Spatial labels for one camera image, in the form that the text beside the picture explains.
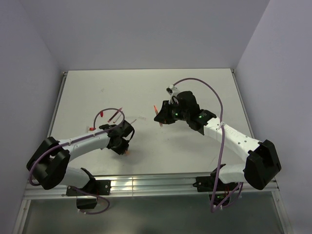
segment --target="cable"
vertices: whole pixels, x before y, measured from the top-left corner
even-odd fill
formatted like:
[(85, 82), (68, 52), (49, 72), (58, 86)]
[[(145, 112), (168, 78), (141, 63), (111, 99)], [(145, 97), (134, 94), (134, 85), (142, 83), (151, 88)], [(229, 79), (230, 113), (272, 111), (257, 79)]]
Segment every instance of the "cable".
[[(76, 143), (76, 142), (79, 142), (79, 141), (82, 141), (82, 140), (86, 140), (86, 139), (92, 138), (92, 137), (94, 137), (94, 136), (97, 136), (97, 135), (100, 135), (100, 134), (103, 134), (103, 133), (106, 133), (106, 132), (108, 132), (108, 131), (111, 131), (111, 130), (113, 130), (113, 129), (118, 128), (118, 127), (123, 123), (123, 121), (125, 120), (126, 116), (125, 116), (125, 114), (124, 114), (120, 109), (116, 109), (116, 108), (107, 108), (107, 109), (103, 109), (103, 110), (99, 111), (99, 113), (97, 113), (97, 115), (96, 115), (95, 118), (94, 118), (93, 127), (94, 127), (94, 128), (96, 127), (96, 120), (97, 120), (97, 117), (101, 114), (101, 112), (109, 111), (109, 110), (117, 110), (117, 111), (119, 111), (119, 112), (122, 114), (122, 121), (121, 121), (119, 124), (117, 124), (116, 126), (110, 128), (110, 129), (106, 129), (106, 130), (97, 132), (97, 133), (95, 133), (94, 135), (91, 134), (91, 135), (83, 136), (83, 137), (81, 137), (81, 138), (78, 138), (78, 139), (76, 139), (76, 140), (73, 140), (71, 143)], [(52, 147), (51, 149), (49, 149), (49, 150), (47, 150), (46, 152), (44, 152), (44, 153), (33, 163), (32, 167), (31, 167), (31, 169), (30, 169), (30, 171), (29, 171), (29, 177), (28, 177), (28, 181), (29, 181), (29, 183), (30, 183), (31, 185), (33, 185), (33, 186), (39, 186), (39, 185), (40, 185), (39, 183), (34, 183), (33, 180), (32, 180), (32, 176), (33, 176), (35, 167), (38, 165), (38, 163), (39, 163), (45, 156), (49, 155), (49, 154), (50, 154), (51, 152), (53, 152), (54, 150), (56, 150), (56, 149), (58, 149), (58, 148), (61, 148), (61, 147), (63, 147), (63, 146), (67, 146), (67, 145), (69, 145), (69, 142), (66, 142), (66, 143), (63, 143), (63, 144), (60, 144), (60, 145), (57, 145), (57, 146)], [(82, 191), (82, 190), (80, 190), (80, 189), (78, 189), (78, 188), (76, 188), (76, 187), (74, 187), (74, 188), (75, 188), (75, 190), (77, 190), (78, 192), (80, 192), (80, 193), (82, 193), (82, 194), (90, 195), (90, 196), (95, 196), (95, 197), (97, 197), (97, 198), (99, 198), (99, 199), (105, 200), (105, 201), (108, 203), (107, 207), (106, 207), (104, 210), (102, 210), (102, 211), (94, 212), (94, 213), (93, 213), (93, 212), (84, 212), (84, 213), (89, 214), (89, 215), (96, 215), (96, 214), (100, 214), (100, 213), (106, 211), (106, 210), (109, 208), (110, 202), (108, 201), (108, 199), (106, 199), (106, 198), (104, 198), (104, 197), (101, 197), (101, 196), (98, 196), (98, 195), (93, 195), (93, 194), (86, 193), (86, 192), (84, 192), (84, 191)]]
[(86, 214), (86, 215), (97, 215), (97, 214), (100, 214), (100, 213), (103, 213), (105, 211), (108, 210), (109, 206), (111, 205), (111, 203), (109, 202), (109, 200), (105, 197), (102, 197), (102, 196), (99, 196), (99, 195), (95, 195), (95, 194), (90, 194), (90, 193), (87, 193), (79, 188), (76, 188), (76, 187), (72, 187), (74, 190), (76, 190), (77, 192), (81, 193), (81, 194), (84, 194), (84, 195), (87, 195), (87, 196), (94, 196), (96, 197), (97, 199), (102, 199), (104, 201), (107, 202), (107, 206), (101, 210), (101, 211), (97, 211), (97, 212), (87, 212), (87, 211), (84, 211), (84, 210), (79, 210), (80, 212)]
[[(222, 122), (222, 118), (223, 118), (223, 104), (222, 101), (218, 95), (218, 93), (213, 89), (213, 87), (211, 87), (209, 84), (207, 84), (206, 82), (204, 82), (201, 79), (198, 78), (184, 78), (181, 79), (179, 81), (177, 81), (176, 83), (174, 83), (174, 86), (176, 86), (177, 84), (185, 81), (185, 80), (196, 80), (199, 81), (203, 84), (205, 84), (208, 88), (211, 89), (211, 91), (215, 94), (216, 98), (218, 99), (219, 103), (220, 103), (220, 107), (221, 107), (221, 111), (220, 111), (220, 123)], [(215, 201), (215, 193), (216, 193), (216, 189), (218, 186), (218, 180), (219, 180), (219, 173), (220, 173), (220, 168), (221, 168), (221, 161), (222, 161), (222, 154), (223, 154), (223, 149), (224, 149), (224, 142), (225, 142), (225, 131), (224, 131), (224, 127), (221, 124), (221, 130), (222, 130), (222, 141), (221, 141), (221, 147), (220, 147), (220, 152), (219, 152), (219, 159), (218, 159), (218, 165), (216, 168), (216, 175), (215, 175), (215, 180), (214, 180), (214, 189), (213, 189), (213, 194), (211, 197), (211, 201), (210, 201), (210, 211), (213, 213), (215, 212), (239, 187), (240, 187), (240, 191), (238, 193), (238, 196), (234, 199), (233, 202), (235, 202), (237, 200), (237, 198), (240, 196), (241, 190), (243, 189), (243, 183), (239, 183), (235, 189), (233, 189), (216, 207), (214, 207), (214, 201)]]

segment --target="wall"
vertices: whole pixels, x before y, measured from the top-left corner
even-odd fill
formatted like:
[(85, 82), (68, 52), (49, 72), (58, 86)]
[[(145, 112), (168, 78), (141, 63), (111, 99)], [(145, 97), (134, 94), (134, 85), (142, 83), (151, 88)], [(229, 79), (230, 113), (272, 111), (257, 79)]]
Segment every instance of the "wall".
[(235, 68), (269, 0), (20, 0), (63, 70)]
[(17, 0), (0, 2), (0, 232), (20, 209), (26, 162), (46, 137), (60, 70)]
[(237, 70), (256, 137), (277, 147), (295, 233), (311, 233), (312, 1), (271, 0)]

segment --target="aluminum frame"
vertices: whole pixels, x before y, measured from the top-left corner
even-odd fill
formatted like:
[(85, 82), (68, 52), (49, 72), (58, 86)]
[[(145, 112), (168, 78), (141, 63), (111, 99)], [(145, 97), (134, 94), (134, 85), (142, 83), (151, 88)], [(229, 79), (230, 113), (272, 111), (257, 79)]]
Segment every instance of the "aluminum frame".
[[(233, 79), (238, 91), (238, 95), (244, 110), (244, 114), (248, 123), (252, 137), (254, 133), (252, 131), (247, 112), (241, 98), (241, 94), (235, 79), (234, 70), (231, 69)], [(67, 72), (63, 73), (62, 83), (58, 94), (58, 99), (53, 112), (51, 124), (48, 131), (48, 137), (50, 136), (55, 117), (58, 111), (59, 102), (62, 96), (63, 88), (65, 86)], [(203, 194), (198, 193), (197, 189), (192, 186), (197, 176), (208, 176), (210, 173), (179, 173), (179, 174), (156, 174), (156, 175), (121, 175), (121, 176), (95, 176), (97, 180), (109, 179), (111, 180), (111, 193), (109, 197), (125, 197), (125, 196), (159, 196), (159, 195), (196, 195)], [(31, 200), (34, 199), (76, 199), (77, 196), (67, 197), (66, 186), (56, 186), (51, 190), (44, 190), (42, 187), (33, 187), (29, 183), (26, 185), (23, 200), (19, 210), (19, 214), (15, 223), (13, 234), (21, 234), (26, 222), (28, 210), (31, 204)], [(275, 206), (281, 220), (281, 225), (284, 233), (292, 234), (293, 230), (290, 225), (286, 209), (280, 198), (280, 192), (276, 180), (272, 180), (264, 190), (259, 191), (250, 186), (248, 183), (244, 183), (242, 193), (246, 192), (272, 192)]]

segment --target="gray wall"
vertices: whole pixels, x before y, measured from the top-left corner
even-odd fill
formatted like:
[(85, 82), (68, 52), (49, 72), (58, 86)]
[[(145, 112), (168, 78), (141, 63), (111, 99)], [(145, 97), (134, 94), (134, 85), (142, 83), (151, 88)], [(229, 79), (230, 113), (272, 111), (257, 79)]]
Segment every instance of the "gray wall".
[(64, 70), (235, 68), (269, 0), (20, 0)]
[(0, 233), (11, 233), (25, 168), (46, 137), (60, 71), (17, 0), (0, 2)]
[(271, 0), (236, 71), (256, 137), (279, 152), (295, 233), (312, 232), (311, 9), (311, 0)]

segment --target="white table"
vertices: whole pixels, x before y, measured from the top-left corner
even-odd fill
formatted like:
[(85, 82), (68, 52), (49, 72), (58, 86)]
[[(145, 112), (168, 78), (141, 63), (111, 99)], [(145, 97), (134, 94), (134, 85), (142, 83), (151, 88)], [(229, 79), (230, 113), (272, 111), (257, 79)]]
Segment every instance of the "white table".
[[(67, 139), (84, 134), (99, 110), (123, 107), (128, 121), (137, 119), (130, 154), (119, 156), (108, 149), (95, 150), (70, 162), (71, 167), (84, 167), (94, 175), (210, 172), (217, 166), (218, 142), (193, 131), (183, 121), (162, 128), (154, 122), (153, 105), (160, 110), (162, 101), (169, 99), (166, 88), (187, 77), (209, 83), (223, 102), (223, 121), (251, 135), (230, 69), (165, 69), (69, 71), (51, 136)], [(200, 108), (220, 114), (219, 102), (208, 87), (192, 80), (177, 87), (192, 91)], [(99, 117), (97, 126), (107, 123), (113, 113)], [(222, 162), (242, 161), (225, 149)]]

